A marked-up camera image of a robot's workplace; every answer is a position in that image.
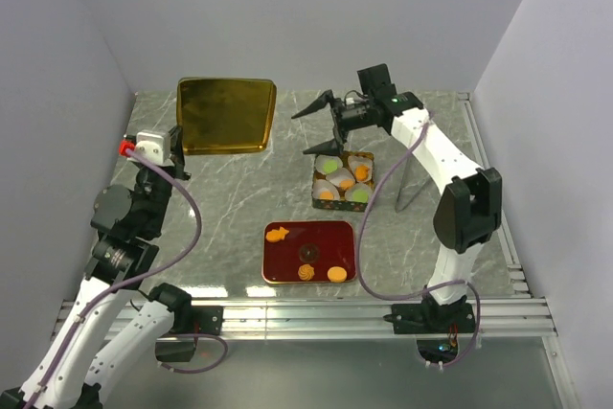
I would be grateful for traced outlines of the swirl cookie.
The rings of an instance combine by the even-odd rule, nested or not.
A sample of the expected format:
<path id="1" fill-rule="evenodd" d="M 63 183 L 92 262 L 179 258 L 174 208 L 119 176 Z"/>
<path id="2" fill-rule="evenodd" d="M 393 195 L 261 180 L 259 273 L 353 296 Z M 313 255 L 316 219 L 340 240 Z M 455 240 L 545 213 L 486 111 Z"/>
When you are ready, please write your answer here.
<path id="1" fill-rule="evenodd" d="M 339 183 L 338 187 L 339 187 L 341 190 L 346 191 L 346 190 L 350 189 L 350 188 L 351 188 L 353 185 L 354 185 L 354 181 L 353 181 L 353 180 L 351 180 L 351 179 L 345 179 L 345 180 L 342 180 L 342 181 Z"/>
<path id="2" fill-rule="evenodd" d="M 297 275 L 300 281 L 308 282 L 315 276 L 315 269 L 310 264 L 302 264 L 298 268 Z"/>

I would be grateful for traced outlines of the green cookie tin box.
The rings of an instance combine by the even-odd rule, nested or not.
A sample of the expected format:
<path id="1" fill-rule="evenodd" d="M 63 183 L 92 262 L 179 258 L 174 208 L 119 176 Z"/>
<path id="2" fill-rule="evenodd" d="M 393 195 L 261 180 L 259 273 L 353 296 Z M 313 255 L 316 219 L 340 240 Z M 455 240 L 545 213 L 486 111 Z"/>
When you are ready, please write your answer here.
<path id="1" fill-rule="evenodd" d="M 315 209 L 363 213 L 375 191 L 375 157 L 367 151 L 315 156 L 311 203 Z"/>

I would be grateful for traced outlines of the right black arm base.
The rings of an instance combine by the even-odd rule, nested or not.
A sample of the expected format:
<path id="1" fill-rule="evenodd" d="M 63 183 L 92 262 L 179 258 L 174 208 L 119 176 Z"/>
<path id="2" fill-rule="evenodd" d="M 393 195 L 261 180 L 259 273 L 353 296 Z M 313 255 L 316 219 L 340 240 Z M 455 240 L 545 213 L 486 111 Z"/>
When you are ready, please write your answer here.
<path id="1" fill-rule="evenodd" d="M 383 319 L 392 325 L 394 335 L 415 335 L 421 360 L 443 370 L 458 364 L 473 351 L 481 328 L 481 311 L 463 296 L 459 301 L 439 306 L 430 297 L 419 304 L 393 304 Z"/>

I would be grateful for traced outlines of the orange fish cookie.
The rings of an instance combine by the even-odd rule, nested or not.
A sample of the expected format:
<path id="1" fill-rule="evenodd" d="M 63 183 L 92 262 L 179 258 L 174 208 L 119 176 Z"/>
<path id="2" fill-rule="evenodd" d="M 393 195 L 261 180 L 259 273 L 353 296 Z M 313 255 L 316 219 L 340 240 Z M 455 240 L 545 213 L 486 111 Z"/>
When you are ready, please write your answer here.
<path id="1" fill-rule="evenodd" d="M 357 181 L 366 182 L 369 180 L 371 169 L 367 165 L 359 165 L 355 168 L 354 175 Z"/>
<path id="2" fill-rule="evenodd" d="M 266 232 L 265 240 L 271 243 L 283 241 L 289 234 L 289 230 L 283 226 L 271 229 Z"/>

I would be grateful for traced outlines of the green round cookie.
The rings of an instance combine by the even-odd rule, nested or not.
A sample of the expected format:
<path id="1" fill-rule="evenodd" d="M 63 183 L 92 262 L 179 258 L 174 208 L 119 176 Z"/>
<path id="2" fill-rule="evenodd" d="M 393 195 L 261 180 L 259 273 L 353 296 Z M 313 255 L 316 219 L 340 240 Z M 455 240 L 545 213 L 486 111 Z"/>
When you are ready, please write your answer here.
<path id="1" fill-rule="evenodd" d="M 335 172 L 338 169 L 338 165 L 335 161 L 333 160 L 327 160 L 321 168 L 321 172 L 323 174 L 330 174 Z"/>
<path id="2" fill-rule="evenodd" d="M 370 199 L 370 193 L 366 190 L 354 190 L 352 192 L 351 201 L 359 203 L 367 203 Z"/>

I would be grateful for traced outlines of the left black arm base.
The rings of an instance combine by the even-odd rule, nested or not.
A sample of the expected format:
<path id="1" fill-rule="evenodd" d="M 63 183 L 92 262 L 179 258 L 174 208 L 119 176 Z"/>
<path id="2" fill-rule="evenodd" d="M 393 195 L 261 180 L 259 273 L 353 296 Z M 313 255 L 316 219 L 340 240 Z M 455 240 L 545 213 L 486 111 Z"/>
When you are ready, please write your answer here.
<path id="1" fill-rule="evenodd" d="M 177 313 L 170 330 L 155 344 L 156 359 L 167 369 L 194 365 L 187 374 L 194 374 L 198 366 L 209 370 L 219 365 L 229 351 L 220 336 L 223 312 L 221 306 L 200 306 Z"/>

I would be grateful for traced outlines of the white paper cup liner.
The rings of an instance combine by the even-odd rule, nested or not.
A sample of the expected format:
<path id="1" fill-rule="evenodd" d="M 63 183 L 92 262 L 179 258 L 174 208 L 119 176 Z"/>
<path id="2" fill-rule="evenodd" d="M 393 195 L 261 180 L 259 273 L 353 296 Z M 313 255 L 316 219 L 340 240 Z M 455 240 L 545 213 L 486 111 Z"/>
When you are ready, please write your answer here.
<path id="1" fill-rule="evenodd" d="M 365 183 L 355 183 L 345 191 L 345 199 L 353 203 L 368 203 L 373 193 L 373 188 Z"/>
<path id="2" fill-rule="evenodd" d="M 337 156 L 318 155 L 315 158 L 315 169 L 317 172 L 328 175 L 343 167 L 342 160 Z"/>
<path id="3" fill-rule="evenodd" d="M 355 168 L 358 167 L 359 165 L 367 165 L 371 169 L 371 173 L 370 173 L 370 177 L 369 177 L 368 181 L 370 181 L 372 179 L 373 168 L 374 167 L 373 167 L 373 161 L 369 157 L 361 156 L 361 155 L 350 155 L 348 157 L 347 161 L 348 161 L 349 169 L 351 170 L 354 178 L 355 178 L 355 175 L 354 175 Z"/>
<path id="4" fill-rule="evenodd" d="M 352 175 L 352 173 L 349 170 L 347 170 L 345 168 L 341 168 L 341 169 L 335 171 L 334 173 L 326 175 L 326 180 L 329 181 L 332 185 L 334 185 L 339 190 L 341 190 L 338 187 L 339 183 L 342 180 L 345 180 L 345 179 L 351 179 L 351 180 L 354 181 L 354 184 L 355 184 L 354 176 Z"/>
<path id="5" fill-rule="evenodd" d="M 334 185 L 326 179 L 316 179 L 312 187 L 312 198 L 321 200 L 319 198 L 319 193 L 323 191 L 330 191 L 334 194 L 334 199 L 332 201 L 340 199 L 340 192 Z"/>

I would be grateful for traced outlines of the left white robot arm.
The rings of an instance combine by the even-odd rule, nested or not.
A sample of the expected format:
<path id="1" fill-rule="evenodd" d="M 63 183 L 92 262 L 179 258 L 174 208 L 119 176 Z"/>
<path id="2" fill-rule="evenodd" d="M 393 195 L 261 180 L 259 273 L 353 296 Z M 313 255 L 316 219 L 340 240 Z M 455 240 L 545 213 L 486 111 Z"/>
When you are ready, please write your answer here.
<path id="1" fill-rule="evenodd" d="M 161 235 L 173 187 L 190 178 L 178 125 L 127 135 L 119 152 L 136 166 L 135 184 L 111 185 L 97 195 L 90 225 L 98 239 L 77 298 L 31 376 L 2 393 L 4 408 L 101 408 L 159 337 L 193 324 L 191 295 L 159 284 L 128 325 L 113 339 L 106 337 L 157 256 L 152 240 Z"/>

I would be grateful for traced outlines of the round orange cookie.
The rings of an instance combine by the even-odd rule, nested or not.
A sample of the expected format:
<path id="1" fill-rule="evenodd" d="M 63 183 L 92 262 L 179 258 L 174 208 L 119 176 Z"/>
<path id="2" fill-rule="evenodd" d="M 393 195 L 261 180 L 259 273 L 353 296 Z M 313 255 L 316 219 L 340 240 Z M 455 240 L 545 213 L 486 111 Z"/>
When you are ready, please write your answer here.
<path id="1" fill-rule="evenodd" d="M 347 270 L 342 266 L 333 266 L 327 272 L 328 280 L 332 283 L 343 283 L 347 280 Z"/>
<path id="2" fill-rule="evenodd" d="M 319 198 L 321 200 L 333 200 L 334 194 L 330 191 L 323 191 L 319 193 Z"/>

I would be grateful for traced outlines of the aluminium front rail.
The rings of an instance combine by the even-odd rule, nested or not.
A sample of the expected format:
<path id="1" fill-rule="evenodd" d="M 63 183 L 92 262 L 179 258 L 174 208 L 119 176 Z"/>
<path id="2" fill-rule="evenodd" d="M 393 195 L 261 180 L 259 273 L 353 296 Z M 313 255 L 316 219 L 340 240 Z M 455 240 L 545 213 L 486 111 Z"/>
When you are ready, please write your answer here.
<path id="1" fill-rule="evenodd" d="M 468 301 L 476 310 L 475 301 Z M 194 307 L 224 309 L 221 336 L 232 340 L 401 339 L 383 317 L 394 303 L 372 298 L 196 299 Z M 490 298 L 479 306 L 481 337 L 557 335 L 547 302 L 529 298 Z"/>

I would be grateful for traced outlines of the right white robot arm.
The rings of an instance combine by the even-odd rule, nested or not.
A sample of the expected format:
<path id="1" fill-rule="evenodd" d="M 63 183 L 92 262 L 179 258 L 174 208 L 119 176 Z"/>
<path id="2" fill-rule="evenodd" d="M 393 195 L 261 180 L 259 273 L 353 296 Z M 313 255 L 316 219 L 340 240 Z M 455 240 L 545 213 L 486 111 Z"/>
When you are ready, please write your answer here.
<path id="1" fill-rule="evenodd" d="M 357 102 L 330 90 L 297 112 L 302 118 L 328 108 L 333 120 L 331 140 L 306 149 L 306 154 L 339 154 L 349 134 L 378 126 L 400 142 L 437 187 L 440 200 L 433 217 L 441 244 L 435 269 L 422 292 L 432 302 L 421 309 L 424 325 L 443 331 L 455 320 L 452 304 L 470 289 L 477 256 L 502 221 L 502 176 L 468 158 L 436 125 L 423 102 L 412 92 L 399 92 L 387 65 L 358 71 Z"/>

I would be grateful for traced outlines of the gold tin lid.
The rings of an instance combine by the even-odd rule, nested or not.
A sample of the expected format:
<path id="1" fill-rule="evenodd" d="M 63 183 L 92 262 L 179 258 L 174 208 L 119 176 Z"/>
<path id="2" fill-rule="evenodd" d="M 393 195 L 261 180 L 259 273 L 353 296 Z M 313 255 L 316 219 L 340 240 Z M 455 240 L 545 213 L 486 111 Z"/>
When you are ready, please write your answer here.
<path id="1" fill-rule="evenodd" d="M 272 80 L 196 78 L 177 84 L 176 122 L 187 155 L 257 153 L 266 149 L 275 111 Z"/>

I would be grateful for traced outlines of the red lacquer tray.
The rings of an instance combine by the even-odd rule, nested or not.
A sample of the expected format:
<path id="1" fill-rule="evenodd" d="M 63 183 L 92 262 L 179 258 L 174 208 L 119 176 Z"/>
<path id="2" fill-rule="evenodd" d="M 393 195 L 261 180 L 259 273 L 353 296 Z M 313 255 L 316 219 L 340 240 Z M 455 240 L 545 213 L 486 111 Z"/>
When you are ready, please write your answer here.
<path id="1" fill-rule="evenodd" d="M 289 234 L 283 241 L 265 240 L 267 231 L 283 226 Z M 315 276 L 308 282 L 297 275 L 302 264 L 310 264 Z M 325 284 L 327 272 L 333 266 L 342 266 L 348 277 L 356 277 L 354 231 L 343 220 L 277 221 L 263 230 L 261 275 L 268 284 Z"/>

